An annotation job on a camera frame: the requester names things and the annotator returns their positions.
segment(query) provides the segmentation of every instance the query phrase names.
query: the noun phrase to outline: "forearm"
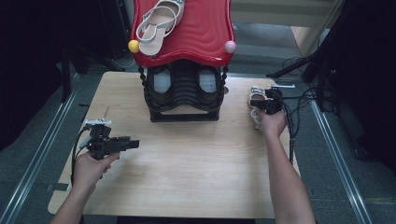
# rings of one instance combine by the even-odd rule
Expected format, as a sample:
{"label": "forearm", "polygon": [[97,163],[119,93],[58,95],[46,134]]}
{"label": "forearm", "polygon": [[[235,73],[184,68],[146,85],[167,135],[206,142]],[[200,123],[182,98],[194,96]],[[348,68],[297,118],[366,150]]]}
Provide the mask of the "forearm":
{"label": "forearm", "polygon": [[302,179],[279,138],[266,137],[271,198],[277,223],[315,223]]}
{"label": "forearm", "polygon": [[51,224],[78,224],[81,219],[85,204],[89,200],[90,195],[91,194],[89,192],[72,189],[67,198],[64,200],[62,206],[59,208],[55,217],[51,221]]}

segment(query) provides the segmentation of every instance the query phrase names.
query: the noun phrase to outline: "wooden tabletop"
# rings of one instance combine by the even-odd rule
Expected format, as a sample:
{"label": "wooden tabletop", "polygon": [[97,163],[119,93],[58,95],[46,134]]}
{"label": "wooden tabletop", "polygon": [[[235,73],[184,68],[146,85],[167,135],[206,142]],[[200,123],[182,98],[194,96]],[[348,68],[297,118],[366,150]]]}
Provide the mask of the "wooden tabletop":
{"label": "wooden tabletop", "polygon": [[[98,182],[84,214],[273,218],[265,143],[248,106],[250,87],[269,84],[274,81],[228,77],[230,91],[218,121],[154,123],[139,74],[105,73],[86,118],[102,118],[109,106],[110,137],[131,136],[140,147],[121,153]],[[281,140],[289,154],[287,131]],[[298,171],[297,161],[294,167]],[[69,157],[59,183],[70,183],[70,170]],[[53,193],[52,214],[67,194]]]}

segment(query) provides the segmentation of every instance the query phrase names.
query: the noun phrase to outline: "human arm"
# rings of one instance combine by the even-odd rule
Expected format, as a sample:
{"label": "human arm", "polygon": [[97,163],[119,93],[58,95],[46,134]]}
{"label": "human arm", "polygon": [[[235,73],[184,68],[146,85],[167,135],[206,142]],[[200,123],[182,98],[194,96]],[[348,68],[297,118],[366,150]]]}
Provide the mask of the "human arm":
{"label": "human arm", "polygon": [[95,185],[120,153],[110,154],[97,161],[90,152],[77,158],[73,188],[59,208],[51,224],[79,223],[85,204],[95,190]]}
{"label": "human arm", "polygon": [[315,223],[304,183],[291,165],[279,139],[287,125],[286,115],[259,113],[267,145],[271,199],[276,223]]}

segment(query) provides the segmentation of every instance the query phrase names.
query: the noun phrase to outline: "white shoe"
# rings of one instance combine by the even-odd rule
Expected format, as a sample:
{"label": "white shoe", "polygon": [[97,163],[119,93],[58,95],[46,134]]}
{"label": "white shoe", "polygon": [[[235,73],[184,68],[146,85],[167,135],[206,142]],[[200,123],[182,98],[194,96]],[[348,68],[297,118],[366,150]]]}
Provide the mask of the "white shoe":
{"label": "white shoe", "polygon": [[265,100],[265,91],[258,86],[252,86],[250,88],[250,92],[247,97],[247,104],[252,109],[250,112],[250,116],[253,118],[254,123],[256,124],[254,129],[259,130],[262,126],[262,119],[259,116],[259,108],[250,104],[250,100]]}
{"label": "white shoe", "polygon": [[140,52],[155,56],[163,46],[163,39],[180,23],[183,13],[184,0],[160,0],[136,29]]}

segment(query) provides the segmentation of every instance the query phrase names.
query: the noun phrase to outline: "right hand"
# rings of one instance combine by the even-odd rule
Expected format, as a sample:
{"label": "right hand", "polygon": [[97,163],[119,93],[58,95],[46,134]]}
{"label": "right hand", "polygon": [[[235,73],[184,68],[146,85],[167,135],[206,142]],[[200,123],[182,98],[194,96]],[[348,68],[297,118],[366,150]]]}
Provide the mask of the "right hand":
{"label": "right hand", "polygon": [[288,124],[286,114],[283,111],[278,111],[273,115],[267,115],[264,111],[260,111],[259,116],[262,119],[262,132],[265,137],[279,138]]}
{"label": "right hand", "polygon": [[115,161],[120,153],[112,153],[102,160],[94,159],[91,152],[78,156],[75,168],[74,189],[93,193],[96,182],[111,168],[110,164]]}

